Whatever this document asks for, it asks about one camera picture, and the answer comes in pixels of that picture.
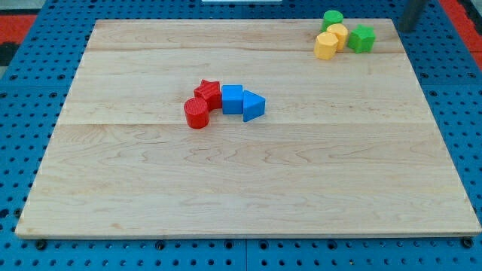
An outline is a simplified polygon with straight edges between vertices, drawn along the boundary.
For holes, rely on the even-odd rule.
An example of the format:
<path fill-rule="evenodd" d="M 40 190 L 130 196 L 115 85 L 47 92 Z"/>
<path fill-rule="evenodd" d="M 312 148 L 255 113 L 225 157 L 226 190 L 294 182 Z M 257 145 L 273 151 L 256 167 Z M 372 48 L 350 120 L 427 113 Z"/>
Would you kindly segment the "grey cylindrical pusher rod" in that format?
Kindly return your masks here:
<path fill-rule="evenodd" d="M 407 0 L 404 11 L 398 21 L 399 32 L 412 32 L 429 0 Z"/>

